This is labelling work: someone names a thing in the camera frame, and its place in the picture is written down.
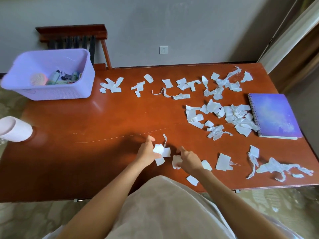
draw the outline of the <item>purple notebook cover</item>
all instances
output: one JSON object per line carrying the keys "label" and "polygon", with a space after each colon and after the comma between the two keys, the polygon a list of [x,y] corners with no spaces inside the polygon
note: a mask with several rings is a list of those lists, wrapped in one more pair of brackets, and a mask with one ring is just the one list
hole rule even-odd
{"label": "purple notebook cover", "polygon": [[283,94],[248,95],[259,136],[302,137],[297,120]]}

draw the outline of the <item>spiral binding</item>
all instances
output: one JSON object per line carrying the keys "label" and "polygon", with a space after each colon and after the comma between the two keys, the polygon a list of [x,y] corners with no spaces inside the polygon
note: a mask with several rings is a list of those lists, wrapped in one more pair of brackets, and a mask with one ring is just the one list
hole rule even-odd
{"label": "spiral binding", "polygon": [[[250,103],[251,112],[253,113],[253,118],[254,118],[255,124],[260,127],[259,119],[258,119],[257,114],[256,114],[256,110],[255,110],[255,106],[254,106],[254,103],[253,103],[253,99],[251,98],[250,94],[248,94],[248,100],[249,100],[249,103]],[[258,136],[262,136],[261,127],[260,127],[260,130],[258,130],[257,132],[258,132]]]}

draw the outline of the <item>floor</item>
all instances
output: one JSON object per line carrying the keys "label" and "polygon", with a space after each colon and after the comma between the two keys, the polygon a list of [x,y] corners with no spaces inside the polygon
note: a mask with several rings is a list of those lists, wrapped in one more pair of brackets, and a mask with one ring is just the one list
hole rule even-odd
{"label": "floor", "polygon": [[[20,117],[26,98],[0,88],[0,118]],[[0,155],[5,141],[0,141]],[[319,187],[245,190],[237,194],[306,239],[319,239]],[[88,200],[0,203],[0,239],[40,239],[66,224]]]}

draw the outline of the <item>white wall socket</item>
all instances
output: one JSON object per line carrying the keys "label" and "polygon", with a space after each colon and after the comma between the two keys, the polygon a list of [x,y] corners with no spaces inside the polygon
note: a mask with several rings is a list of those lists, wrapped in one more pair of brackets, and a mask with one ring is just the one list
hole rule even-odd
{"label": "white wall socket", "polygon": [[168,46],[160,46],[159,54],[168,54]]}

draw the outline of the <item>person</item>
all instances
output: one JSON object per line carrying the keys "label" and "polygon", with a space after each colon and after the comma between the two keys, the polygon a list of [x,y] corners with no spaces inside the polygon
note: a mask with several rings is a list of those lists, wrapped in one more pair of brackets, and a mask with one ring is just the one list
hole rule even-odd
{"label": "person", "polygon": [[128,196],[141,171],[161,157],[153,152],[153,141],[147,137],[136,159],[59,229],[57,239],[299,238],[246,204],[184,147],[177,151],[182,158],[178,166],[203,185],[214,203],[164,176]]}

